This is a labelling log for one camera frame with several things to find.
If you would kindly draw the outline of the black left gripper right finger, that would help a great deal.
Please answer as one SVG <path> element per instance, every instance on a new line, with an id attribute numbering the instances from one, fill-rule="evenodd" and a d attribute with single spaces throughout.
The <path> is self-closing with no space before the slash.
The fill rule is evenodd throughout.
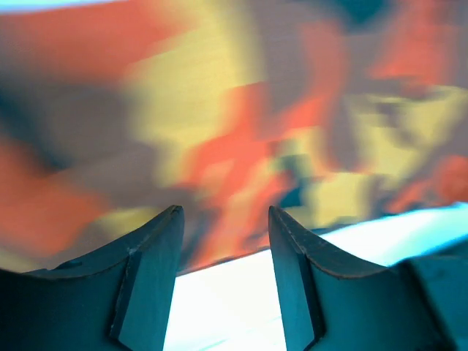
<path id="1" fill-rule="evenodd" d="M 328 243 L 280 208 L 268 232 L 289 350 L 465 350 L 467 242 L 391 267 Z"/>

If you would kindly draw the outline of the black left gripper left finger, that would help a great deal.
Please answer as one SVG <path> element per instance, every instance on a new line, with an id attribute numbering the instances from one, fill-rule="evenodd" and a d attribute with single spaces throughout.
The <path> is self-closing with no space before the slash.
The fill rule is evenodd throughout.
<path id="1" fill-rule="evenodd" d="M 161 350 L 184 234 L 174 205 L 52 270 L 1 272 L 3 350 Z"/>

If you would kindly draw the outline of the orange camouflage trousers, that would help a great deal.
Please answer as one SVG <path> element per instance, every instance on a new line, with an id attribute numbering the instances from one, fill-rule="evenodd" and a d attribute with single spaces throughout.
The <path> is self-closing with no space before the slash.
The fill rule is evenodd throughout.
<path id="1" fill-rule="evenodd" d="M 1 266 L 186 213 L 181 269 L 467 201 L 465 1 L 3 1 Z"/>

